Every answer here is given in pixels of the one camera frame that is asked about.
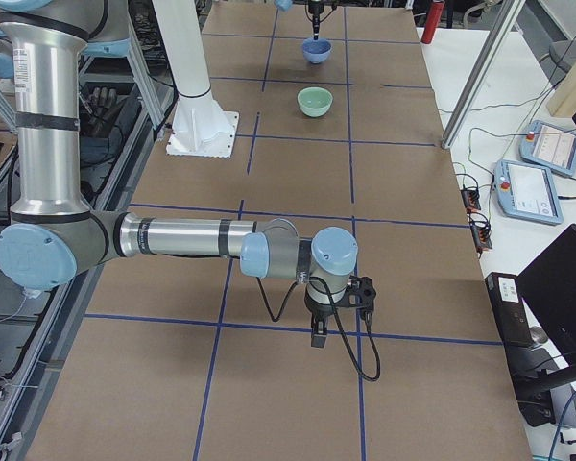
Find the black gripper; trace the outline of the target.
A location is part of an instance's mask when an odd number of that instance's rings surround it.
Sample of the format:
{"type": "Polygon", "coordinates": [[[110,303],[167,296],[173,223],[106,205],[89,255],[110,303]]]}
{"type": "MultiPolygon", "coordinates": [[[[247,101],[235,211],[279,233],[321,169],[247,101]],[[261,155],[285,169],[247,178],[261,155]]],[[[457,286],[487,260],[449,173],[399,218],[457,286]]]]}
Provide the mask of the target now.
{"type": "Polygon", "coordinates": [[[311,18],[312,24],[312,38],[314,40],[319,39],[320,33],[320,19],[324,12],[324,1],[323,0],[308,0],[307,1],[307,13],[311,18]]]}
{"type": "Polygon", "coordinates": [[[305,306],[311,314],[312,348],[323,348],[327,338],[327,318],[334,314],[335,308],[328,303],[319,303],[308,293],[304,296],[305,306]]]}

